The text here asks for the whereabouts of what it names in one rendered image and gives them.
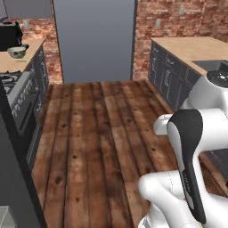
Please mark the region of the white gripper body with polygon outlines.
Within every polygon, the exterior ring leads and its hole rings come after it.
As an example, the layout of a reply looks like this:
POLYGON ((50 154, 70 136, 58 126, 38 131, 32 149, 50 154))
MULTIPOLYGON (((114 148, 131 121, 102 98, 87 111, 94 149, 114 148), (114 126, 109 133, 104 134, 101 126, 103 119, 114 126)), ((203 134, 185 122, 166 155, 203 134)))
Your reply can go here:
POLYGON ((170 135, 174 132, 174 125, 170 119, 172 114, 163 114, 157 118, 153 124, 153 130, 156 135, 170 135))

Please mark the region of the grey fridge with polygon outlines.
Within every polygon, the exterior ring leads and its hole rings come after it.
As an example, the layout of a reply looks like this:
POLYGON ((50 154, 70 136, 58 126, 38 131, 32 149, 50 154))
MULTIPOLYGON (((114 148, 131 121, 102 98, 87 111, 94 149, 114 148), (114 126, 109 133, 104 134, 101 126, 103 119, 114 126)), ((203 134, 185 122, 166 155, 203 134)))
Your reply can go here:
POLYGON ((135 0, 53 0, 63 82, 128 80, 135 0))

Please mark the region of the dark grey cupboard front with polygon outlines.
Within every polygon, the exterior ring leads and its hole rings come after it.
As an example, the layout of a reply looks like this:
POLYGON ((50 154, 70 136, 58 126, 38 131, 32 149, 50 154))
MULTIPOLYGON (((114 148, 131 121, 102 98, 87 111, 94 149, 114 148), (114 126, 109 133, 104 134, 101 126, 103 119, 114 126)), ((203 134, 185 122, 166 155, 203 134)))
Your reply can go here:
POLYGON ((228 179, 228 149, 207 151, 207 155, 222 176, 228 179))

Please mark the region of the grey sink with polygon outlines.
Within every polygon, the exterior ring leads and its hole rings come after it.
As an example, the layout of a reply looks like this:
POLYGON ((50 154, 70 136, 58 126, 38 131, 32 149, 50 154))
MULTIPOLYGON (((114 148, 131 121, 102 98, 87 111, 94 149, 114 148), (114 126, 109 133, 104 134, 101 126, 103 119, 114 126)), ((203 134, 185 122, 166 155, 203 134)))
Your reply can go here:
POLYGON ((201 67, 205 71, 212 71, 212 70, 228 71, 227 60, 193 61, 193 63, 201 67))

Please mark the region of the dark grey base cupboards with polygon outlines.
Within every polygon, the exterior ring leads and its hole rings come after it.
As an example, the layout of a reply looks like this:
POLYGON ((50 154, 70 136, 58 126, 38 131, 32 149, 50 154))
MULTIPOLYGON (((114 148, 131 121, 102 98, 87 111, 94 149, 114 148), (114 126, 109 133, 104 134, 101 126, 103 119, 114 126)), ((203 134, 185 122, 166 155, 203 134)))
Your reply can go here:
POLYGON ((40 46, 38 48, 30 64, 27 66, 27 70, 33 71, 35 73, 35 82, 39 90, 39 95, 37 97, 37 100, 35 102, 35 107, 34 107, 34 114, 35 114, 37 125, 35 128, 34 134, 32 136, 32 140, 29 145, 28 154, 27 154, 28 167, 29 169, 32 169, 36 159, 37 147, 41 136, 41 126, 39 125, 38 117, 43 105, 43 99, 44 99, 47 87, 49 85, 43 46, 40 46))

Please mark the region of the grey oven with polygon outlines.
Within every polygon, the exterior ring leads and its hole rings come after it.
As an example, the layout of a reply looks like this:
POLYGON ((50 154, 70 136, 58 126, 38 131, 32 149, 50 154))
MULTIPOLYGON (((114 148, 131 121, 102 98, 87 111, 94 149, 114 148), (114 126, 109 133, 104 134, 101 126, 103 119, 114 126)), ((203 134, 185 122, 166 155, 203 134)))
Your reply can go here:
POLYGON ((17 130, 20 134, 24 134, 29 116, 39 95, 37 79, 31 71, 11 72, 9 78, 10 90, 7 92, 7 99, 17 130))

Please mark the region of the dark grey tall panel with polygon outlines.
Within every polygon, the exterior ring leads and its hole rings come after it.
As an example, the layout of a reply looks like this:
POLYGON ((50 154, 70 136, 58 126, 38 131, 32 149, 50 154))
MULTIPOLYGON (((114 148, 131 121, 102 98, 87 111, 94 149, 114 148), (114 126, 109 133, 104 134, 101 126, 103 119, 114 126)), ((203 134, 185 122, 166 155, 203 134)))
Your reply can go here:
POLYGON ((17 228, 47 228, 43 209, 0 79, 0 206, 8 206, 17 228))

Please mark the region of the black gas hob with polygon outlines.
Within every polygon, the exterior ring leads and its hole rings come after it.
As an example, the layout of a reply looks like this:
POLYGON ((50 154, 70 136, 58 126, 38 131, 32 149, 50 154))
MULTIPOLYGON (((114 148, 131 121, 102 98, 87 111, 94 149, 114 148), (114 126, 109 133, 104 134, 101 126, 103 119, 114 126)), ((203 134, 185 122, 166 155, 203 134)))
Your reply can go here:
POLYGON ((9 94, 11 92, 21 75, 22 72, 20 70, 13 72, 6 71, 5 73, 0 73, 0 79, 2 80, 2 84, 4 86, 6 94, 9 94))

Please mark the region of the pale grey box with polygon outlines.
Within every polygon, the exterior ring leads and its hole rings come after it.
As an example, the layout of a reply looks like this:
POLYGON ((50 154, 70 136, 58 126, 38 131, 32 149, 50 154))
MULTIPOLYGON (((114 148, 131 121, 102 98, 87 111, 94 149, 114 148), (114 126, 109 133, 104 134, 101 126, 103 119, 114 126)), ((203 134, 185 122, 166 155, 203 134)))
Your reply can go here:
POLYGON ((0 228, 16 228, 8 206, 0 207, 0 228))

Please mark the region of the grey wall cupboard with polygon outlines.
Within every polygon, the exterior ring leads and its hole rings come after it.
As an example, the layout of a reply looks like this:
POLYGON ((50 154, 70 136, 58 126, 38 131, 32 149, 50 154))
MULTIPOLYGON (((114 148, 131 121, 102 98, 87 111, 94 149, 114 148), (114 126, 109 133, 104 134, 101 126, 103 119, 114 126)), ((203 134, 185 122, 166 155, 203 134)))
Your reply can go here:
POLYGON ((9 19, 49 19, 51 0, 3 0, 9 19))

